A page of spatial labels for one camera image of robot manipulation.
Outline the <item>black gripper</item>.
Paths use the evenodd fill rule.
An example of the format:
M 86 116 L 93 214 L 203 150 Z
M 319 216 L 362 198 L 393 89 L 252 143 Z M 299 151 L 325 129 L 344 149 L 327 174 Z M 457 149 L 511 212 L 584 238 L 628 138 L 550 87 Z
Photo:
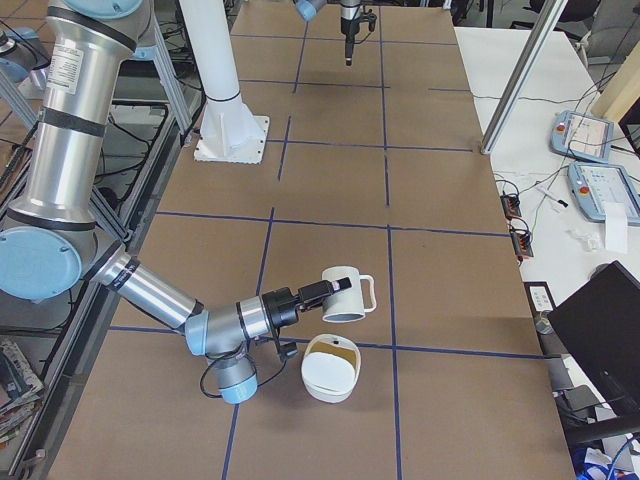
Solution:
M 299 321 L 298 313 L 318 308 L 334 293 L 352 287 L 349 277 L 321 280 L 301 287 L 293 294 L 288 287 L 264 293 L 261 296 L 272 326 L 289 326 Z
M 354 43 L 357 33 L 359 32 L 359 4 L 341 4 L 341 33 L 345 37 L 345 64 L 351 66 L 353 63 Z

